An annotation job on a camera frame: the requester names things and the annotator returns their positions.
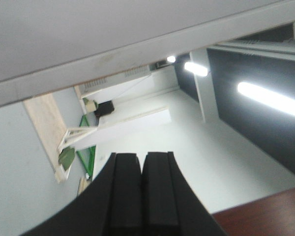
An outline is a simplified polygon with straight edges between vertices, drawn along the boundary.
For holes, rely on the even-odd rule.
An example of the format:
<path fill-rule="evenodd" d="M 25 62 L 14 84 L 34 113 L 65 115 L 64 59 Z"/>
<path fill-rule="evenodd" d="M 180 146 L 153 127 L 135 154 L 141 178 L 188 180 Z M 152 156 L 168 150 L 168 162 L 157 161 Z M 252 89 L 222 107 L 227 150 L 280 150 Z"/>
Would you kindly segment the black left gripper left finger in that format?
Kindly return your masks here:
<path fill-rule="evenodd" d="M 26 236 L 140 236 L 141 168 L 134 153 L 112 153 L 94 181 Z"/>

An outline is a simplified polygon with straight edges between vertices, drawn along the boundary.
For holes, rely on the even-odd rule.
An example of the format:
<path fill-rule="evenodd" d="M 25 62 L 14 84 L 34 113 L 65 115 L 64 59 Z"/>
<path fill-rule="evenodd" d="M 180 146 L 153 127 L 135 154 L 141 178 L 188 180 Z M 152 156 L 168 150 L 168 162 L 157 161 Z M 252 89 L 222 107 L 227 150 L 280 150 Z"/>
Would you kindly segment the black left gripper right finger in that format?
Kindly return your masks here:
<path fill-rule="evenodd" d="M 149 152 L 143 173 L 145 236 L 224 236 L 197 198 L 173 152 Z"/>

